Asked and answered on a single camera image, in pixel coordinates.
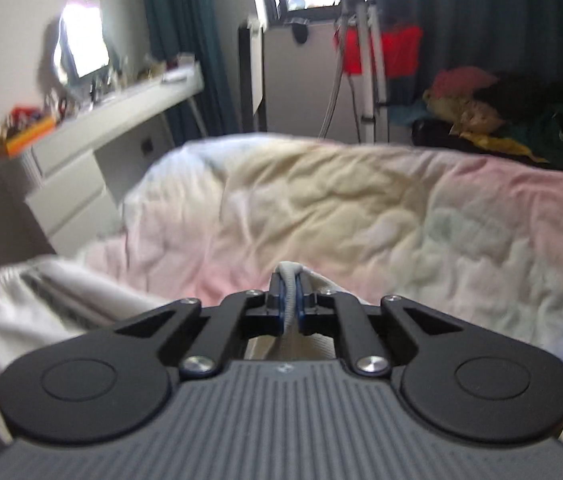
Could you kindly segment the cream white sweatpants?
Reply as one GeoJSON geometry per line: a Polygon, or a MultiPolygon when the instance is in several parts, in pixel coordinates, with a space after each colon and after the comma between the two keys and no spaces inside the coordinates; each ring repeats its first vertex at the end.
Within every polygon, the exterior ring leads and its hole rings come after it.
{"type": "MultiPolygon", "coordinates": [[[[44,257],[0,268],[0,374],[20,356],[162,307],[80,264],[44,257]]],[[[0,449],[12,442],[0,413],[0,449]]]]}

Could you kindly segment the vanity mirror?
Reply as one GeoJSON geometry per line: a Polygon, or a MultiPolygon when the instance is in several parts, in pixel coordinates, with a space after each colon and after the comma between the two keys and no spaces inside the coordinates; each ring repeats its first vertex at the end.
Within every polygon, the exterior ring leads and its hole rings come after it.
{"type": "Polygon", "coordinates": [[[68,0],[58,21],[53,64],[59,82],[76,88],[112,61],[98,0],[68,0]]]}

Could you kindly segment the blue curtain left panel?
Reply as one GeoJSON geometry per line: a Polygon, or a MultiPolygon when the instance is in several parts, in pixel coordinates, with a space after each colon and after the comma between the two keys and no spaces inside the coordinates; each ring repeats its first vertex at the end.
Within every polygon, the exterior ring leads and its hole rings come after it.
{"type": "Polygon", "coordinates": [[[196,103],[209,136],[238,130],[213,0],[144,0],[152,55],[172,61],[195,55],[204,76],[196,103]]]}

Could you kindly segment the black white standing panel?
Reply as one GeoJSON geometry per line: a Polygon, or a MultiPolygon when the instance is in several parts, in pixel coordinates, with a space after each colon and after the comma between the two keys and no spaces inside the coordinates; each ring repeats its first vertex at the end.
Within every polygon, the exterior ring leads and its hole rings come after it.
{"type": "Polygon", "coordinates": [[[237,29],[242,131],[268,131],[265,92],[264,27],[248,16],[237,29]]]}

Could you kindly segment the white vanity desk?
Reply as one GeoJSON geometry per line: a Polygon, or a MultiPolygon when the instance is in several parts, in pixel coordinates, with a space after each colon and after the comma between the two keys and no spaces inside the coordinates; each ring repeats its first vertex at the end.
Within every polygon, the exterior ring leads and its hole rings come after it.
{"type": "Polygon", "coordinates": [[[199,64],[175,68],[0,157],[0,175],[38,243],[71,257],[118,229],[125,194],[175,147],[168,111],[194,112],[202,90],[199,64]]]}

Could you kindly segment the red cloth on steamer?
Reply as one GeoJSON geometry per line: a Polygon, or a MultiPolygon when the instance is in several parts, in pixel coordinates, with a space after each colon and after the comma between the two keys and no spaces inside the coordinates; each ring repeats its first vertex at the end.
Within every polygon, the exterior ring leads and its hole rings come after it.
{"type": "MultiPolygon", "coordinates": [[[[419,67],[419,46],[423,31],[416,25],[402,26],[381,33],[385,76],[390,79],[413,76],[419,67]]],[[[361,75],[361,51],[355,27],[347,30],[344,41],[343,72],[361,75]]]]}

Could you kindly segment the garment steamer stand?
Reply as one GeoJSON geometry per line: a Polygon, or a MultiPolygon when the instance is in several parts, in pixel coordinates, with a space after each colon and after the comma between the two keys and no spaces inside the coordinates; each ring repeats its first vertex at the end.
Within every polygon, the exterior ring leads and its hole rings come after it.
{"type": "Polygon", "coordinates": [[[385,74],[377,0],[339,0],[336,21],[336,72],[318,136],[328,136],[342,81],[361,77],[361,108],[353,110],[357,140],[374,144],[378,134],[391,136],[389,81],[385,74]]]}

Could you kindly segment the pastel pink bed sheet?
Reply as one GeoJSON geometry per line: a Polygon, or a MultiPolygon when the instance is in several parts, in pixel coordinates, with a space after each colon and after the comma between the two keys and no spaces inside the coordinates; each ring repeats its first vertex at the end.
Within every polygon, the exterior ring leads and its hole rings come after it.
{"type": "Polygon", "coordinates": [[[400,145],[225,136],[162,157],[114,235],[78,258],[164,299],[216,304],[291,261],[563,361],[563,172],[400,145]]]}

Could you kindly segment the orange tray on desk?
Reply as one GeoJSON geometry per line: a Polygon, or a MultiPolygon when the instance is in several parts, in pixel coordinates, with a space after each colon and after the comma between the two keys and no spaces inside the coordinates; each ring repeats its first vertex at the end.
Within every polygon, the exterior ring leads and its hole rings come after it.
{"type": "Polygon", "coordinates": [[[52,132],[57,120],[36,107],[16,106],[0,121],[0,157],[13,158],[52,132]]]}

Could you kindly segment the pile of assorted clothes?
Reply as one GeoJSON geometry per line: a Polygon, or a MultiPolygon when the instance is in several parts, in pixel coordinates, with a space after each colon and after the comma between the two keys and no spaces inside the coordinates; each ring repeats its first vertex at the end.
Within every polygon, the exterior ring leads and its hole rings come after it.
{"type": "Polygon", "coordinates": [[[475,66],[442,70],[414,101],[390,107],[393,125],[419,148],[490,155],[563,171],[563,81],[534,74],[489,73],[475,66]]]}

